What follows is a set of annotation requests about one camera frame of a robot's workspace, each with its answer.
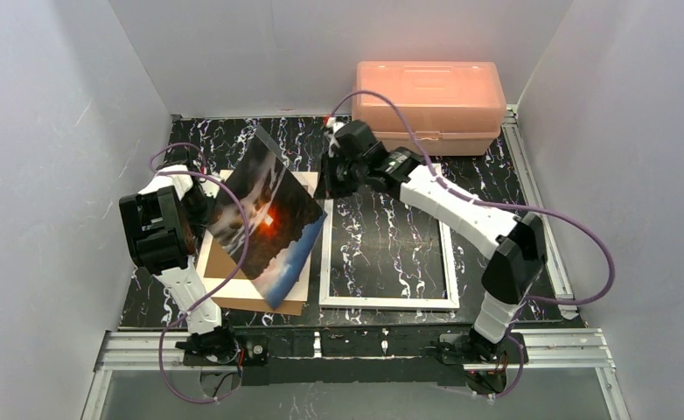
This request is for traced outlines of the sunset landscape photo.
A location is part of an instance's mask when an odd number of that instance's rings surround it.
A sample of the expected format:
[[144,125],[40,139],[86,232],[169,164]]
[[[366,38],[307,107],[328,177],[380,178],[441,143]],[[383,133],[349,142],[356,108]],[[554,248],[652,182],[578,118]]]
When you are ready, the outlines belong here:
[[231,171],[220,174],[204,237],[206,278],[236,274],[278,310],[299,283],[326,213],[282,161],[279,145],[257,128]]

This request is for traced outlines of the white picture frame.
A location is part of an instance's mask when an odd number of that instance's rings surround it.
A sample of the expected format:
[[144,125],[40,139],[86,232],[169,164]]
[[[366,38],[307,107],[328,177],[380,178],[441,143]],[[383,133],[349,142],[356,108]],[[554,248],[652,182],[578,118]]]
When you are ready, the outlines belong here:
[[460,308],[451,231],[412,206],[360,188],[327,200],[319,304],[325,308]]

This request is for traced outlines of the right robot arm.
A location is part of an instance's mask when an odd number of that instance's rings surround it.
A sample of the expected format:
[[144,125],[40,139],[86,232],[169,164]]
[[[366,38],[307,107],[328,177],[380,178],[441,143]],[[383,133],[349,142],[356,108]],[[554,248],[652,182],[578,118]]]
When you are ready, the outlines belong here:
[[541,218],[484,205],[478,196],[444,178],[424,156],[406,147],[387,150],[360,120],[328,117],[324,135],[329,145],[320,155],[314,198],[341,199],[367,186],[464,237],[487,261],[482,276],[485,297],[469,341],[500,344],[547,260]]

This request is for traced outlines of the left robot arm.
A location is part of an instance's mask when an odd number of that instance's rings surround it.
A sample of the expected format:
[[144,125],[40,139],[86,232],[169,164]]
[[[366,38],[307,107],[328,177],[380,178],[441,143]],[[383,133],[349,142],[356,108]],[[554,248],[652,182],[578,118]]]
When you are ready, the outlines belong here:
[[191,175],[199,171],[189,151],[177,151],[157,167],[147,186],[118,202],[133,263],[170,292],[195,346],[217,337],[221,328],[220,307],[211,299],[192,308],[207,293],[196,255],[212,204],[199,178]]

